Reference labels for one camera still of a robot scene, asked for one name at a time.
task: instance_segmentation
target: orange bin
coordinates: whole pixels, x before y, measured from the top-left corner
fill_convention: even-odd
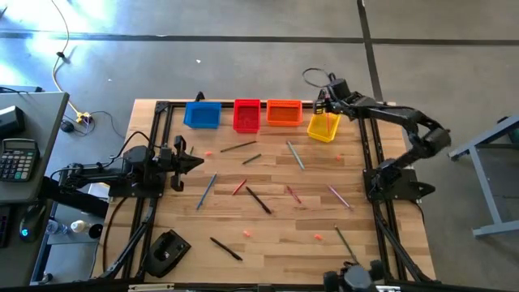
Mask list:
[[[301,101],[268,100],[267,122],[270,126],[297,127],[301,125]]]

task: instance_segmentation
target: yellow bin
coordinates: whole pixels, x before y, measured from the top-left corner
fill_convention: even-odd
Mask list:
[[[335,133],[337,133],[339,121],[341,121],[341,116],[338,114],[314,114],[311,117],[310,125],[308,125],[307,133],[316,140],[331,142],[335,138]]]

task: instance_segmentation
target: plastic bin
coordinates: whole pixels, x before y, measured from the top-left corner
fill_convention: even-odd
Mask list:
[[[310,125],[308,125],[307,133],[313,139],[331,142],[335,138],[335,133],[337,133],[339,121],[341,121],[341,116],[337,114],[314,114],[311,117]]]
[[[260,129],[260,115],[260,100],[235,100],[233,129],[238,133],[257,133]]]
[[[220,113],[220,102],[187,102],[184,123],[194,129],[216,129],[220,125]]]
[[[267,101],[267,122],[270,126],[297,127],[301,125],[301,101]]]

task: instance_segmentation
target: calculator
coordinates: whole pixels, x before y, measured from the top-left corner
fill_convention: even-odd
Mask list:
[[[37,142],[30,139],[4,139],[2,145],[0,182],[27,182],[40,158]]]

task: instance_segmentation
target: gray pencil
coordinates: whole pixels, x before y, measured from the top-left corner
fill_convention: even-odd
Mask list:
[[[305,166],[302,164],[302,161],[301,161],[301,159],[299,158],[298,153],[295,152],[295,149],[294,149],[294,147],[292,147],[292,144],[290,143],[290,141],[286,141],[286,144],[289,145],[290,151],[291,151],[292,154],[294,155],[295,160],[298,161],[298,163],[299,163],[299,167],[301,167],[301,169],[304,170],[304,169],[305,169]]]

